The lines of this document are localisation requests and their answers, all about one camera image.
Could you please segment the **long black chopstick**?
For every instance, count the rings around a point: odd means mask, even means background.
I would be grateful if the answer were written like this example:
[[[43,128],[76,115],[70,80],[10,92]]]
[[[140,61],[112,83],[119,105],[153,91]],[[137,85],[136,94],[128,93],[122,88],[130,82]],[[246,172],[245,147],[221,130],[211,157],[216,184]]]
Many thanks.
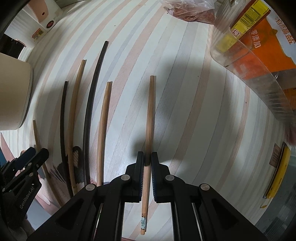
[[[93,103],[94,103],[94,98],[95,98],[95,91],[100,75],[100,70],[102,67],[102,63],[104,60],[104,56],[107,51],[109,42],[105,41],[104,45],[101,49],[93,78],[91,81],[90,85],[90,90],[89,90],[89,95],[88,95],[88,100],[87,100],[87,105],[86,105],[86,112],[85,112],[85,120],[84,120],[84,130],[83,130],[83,161],[84,161],[84,184],[88,185],[91,183],[90,181],[90,166],[89,166],[89,149],[90,149],[90,129],[91,129],[91,118],[92,118],[92,110],[93,110]]]

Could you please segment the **dark chopstick short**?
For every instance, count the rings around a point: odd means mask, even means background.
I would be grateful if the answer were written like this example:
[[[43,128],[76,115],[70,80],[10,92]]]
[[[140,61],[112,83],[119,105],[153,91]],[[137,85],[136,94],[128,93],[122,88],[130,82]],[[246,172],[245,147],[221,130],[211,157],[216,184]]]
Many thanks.
[[[61,99],[61,109],[60,109],[60,150],[61,150],[61,158],[63,165],[63,172],[65,175],[65,181],[68,189],[68,193],[70,197],[73,197],[73,191],[71,186],[70,174],[69,174],[69,166],[68,166],[68,158],[66,155],[66,146],[65,146],[65,102],[66,102],[66,94],[67,94],[67,86],[68,81],[64,82],[62,99]]]

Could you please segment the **beige striped utensil holder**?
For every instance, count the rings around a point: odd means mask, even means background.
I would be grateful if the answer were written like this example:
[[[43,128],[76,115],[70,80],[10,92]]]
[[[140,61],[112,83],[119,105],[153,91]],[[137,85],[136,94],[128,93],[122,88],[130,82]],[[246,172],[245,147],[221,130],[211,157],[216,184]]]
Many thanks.
[[[32,90],[33,70],[29,63],[1,53],[1,130],[16,130],[23,124]]]

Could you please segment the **yellow utility knife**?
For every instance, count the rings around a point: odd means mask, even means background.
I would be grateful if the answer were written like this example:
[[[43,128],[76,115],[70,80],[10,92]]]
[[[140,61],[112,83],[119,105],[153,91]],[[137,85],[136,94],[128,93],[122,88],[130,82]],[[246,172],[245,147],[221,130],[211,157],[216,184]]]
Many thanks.
[[[270,184],[267,187],[266,192],[263,195],[263,199],[271,199],[275,197],[285,176],[288,163],[290,161],[290,156],[291,150],[288,147],[288,145],[285,142],[283,142],[275,172],[271,178]]]

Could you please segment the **striped table mat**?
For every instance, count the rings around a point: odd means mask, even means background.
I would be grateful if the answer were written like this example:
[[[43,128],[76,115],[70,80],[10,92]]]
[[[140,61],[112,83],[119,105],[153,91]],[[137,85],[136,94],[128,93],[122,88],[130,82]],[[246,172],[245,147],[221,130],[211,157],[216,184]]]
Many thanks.
[[[50,152],[39,204],[54,213],[69,199],[62,177],[60,109],[69,108],[77,72],[86,60],[75,113],[73,144],[82,146],[85,109],[99,54],[100,71],[90,129],[90,175],[96,181],[98,126],[104,91],[112,82],[104,180],[123,174],[144,148],[149,77],[156,77],[154,151],[185,182],[215,188],[249,221],[265,213],[262,196],[273,175],[274,145],[285,126],[264,102],[210,55],[213,27],[170,16],[159,1],[82,1],[64,4],[62,19],[20,58],[33,68],[30,107],[23,125],[4,131],[13,155],[35,144]]]

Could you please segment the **pink white dish rack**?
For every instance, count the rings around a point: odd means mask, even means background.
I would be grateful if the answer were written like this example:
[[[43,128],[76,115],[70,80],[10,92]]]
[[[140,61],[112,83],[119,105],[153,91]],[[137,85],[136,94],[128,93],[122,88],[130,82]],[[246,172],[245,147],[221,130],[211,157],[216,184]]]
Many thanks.
[[[33,48],[58,23],[62,9],[53,0],[34,0],[23,7],[4,32]]]

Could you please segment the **clear plastic storage bin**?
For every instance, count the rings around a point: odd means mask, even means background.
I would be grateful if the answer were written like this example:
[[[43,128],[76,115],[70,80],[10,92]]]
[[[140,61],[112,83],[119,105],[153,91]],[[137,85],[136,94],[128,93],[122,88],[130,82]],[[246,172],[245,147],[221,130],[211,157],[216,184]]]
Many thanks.
[[[295,125],[295,1],[223,1],[210,54]]]

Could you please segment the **orange seasoning package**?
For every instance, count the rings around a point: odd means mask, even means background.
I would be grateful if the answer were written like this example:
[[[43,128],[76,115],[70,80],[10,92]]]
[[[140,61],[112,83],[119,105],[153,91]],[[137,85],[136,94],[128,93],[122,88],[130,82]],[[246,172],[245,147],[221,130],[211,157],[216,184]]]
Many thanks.
[[[234,69],[245,80],[263,76],[269,71],[295,109],[295,39],[284,21],[275,13],[253,27],[241,42],[250,48],[235,57]]]

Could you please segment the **plastic bag with food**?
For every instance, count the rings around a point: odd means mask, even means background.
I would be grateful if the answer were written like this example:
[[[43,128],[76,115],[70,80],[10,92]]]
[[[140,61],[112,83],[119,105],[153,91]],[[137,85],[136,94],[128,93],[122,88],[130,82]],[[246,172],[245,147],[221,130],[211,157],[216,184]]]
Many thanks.
[[[216,1],[161,1],[164,9],[175,18],[186,22],[214,24]]]

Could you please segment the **yellow label package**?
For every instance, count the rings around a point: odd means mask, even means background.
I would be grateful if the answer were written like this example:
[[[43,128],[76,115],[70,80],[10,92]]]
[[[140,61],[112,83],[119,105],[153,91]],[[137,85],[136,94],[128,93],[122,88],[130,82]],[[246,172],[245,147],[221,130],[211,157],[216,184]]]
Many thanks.
[[[215,48],[225,53],[269,13],[264,1],[225,1],[216,15]]]

